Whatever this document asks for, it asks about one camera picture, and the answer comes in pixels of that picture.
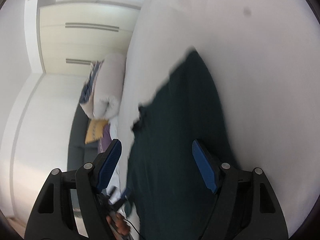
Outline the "person left hand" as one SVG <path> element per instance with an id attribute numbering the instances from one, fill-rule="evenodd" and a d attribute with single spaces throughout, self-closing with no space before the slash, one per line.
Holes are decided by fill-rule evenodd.
<path id="1" fill-rule="evenodd" d="M 130 234 L 130 226 L 125 222 L 121 213 L 116 213 L 113 218 L 107 216 L 106 219 L 116 239 L 122 239 L 123 236 Z"/>

